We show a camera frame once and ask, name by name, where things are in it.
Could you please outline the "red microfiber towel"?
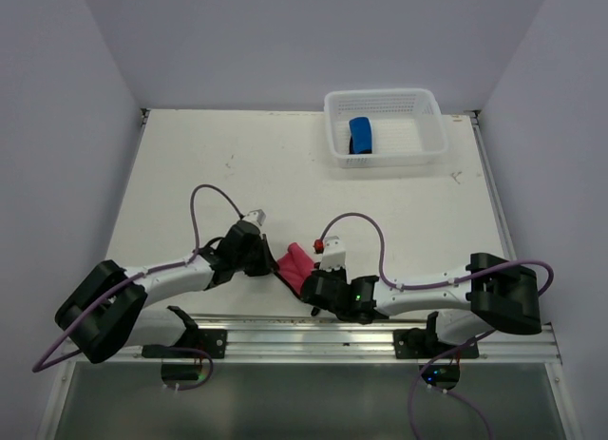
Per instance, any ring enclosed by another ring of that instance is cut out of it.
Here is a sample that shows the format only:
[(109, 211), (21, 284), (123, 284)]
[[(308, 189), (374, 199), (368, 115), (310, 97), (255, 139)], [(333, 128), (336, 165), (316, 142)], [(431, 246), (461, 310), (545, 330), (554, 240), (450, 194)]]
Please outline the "red microfiber towel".
[(276, 261), (275, 276), (301, 300), (301, 290), (305, 279), (314, 270), (314, 261), (296, 242), (288, 245), (286, 253)]

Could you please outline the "blue microfiber towel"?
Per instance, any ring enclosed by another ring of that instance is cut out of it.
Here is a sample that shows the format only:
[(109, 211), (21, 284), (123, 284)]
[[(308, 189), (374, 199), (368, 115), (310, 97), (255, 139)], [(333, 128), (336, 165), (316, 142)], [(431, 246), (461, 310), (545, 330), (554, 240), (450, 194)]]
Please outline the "blue microfiber towel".
[(367, 117), (355, 117), (349, 120), (351, 155), (367, 155), (372, 153), (371, 122)]

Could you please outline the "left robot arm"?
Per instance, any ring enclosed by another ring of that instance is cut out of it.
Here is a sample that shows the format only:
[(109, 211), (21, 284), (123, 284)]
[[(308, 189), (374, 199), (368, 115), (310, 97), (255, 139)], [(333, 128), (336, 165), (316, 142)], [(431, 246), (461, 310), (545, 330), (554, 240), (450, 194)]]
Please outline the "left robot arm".
[(165, 346), (188, 356), (197, 347), (194, 321), (181, 309), (149, 307), (186, 293), (205, 292), (237, 273), (262, 277), (276, 270), (266, 236), (252, 215), (231, 226), (217, 247), (152, 268), (97, 264), (55, 314), (56, 324), (89, 362), (106, 361), (128, 346)]

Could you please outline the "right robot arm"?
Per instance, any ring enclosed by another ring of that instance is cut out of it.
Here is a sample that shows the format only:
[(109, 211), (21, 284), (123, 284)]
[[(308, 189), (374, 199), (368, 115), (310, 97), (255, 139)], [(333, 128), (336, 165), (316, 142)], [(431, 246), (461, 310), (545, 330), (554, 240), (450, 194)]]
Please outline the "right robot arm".
[(428, 311), (423, 344), (429, 354), (441, 357), (490, 331), (541, 332), (541, 289), (531, 265), (476, 253), (469, 264), (440, 279), (421, 277), (414, 284), (381, 276), (347, 280), (344, 270), (316, 269), (303, 282), (300, 299), (359, 324)]

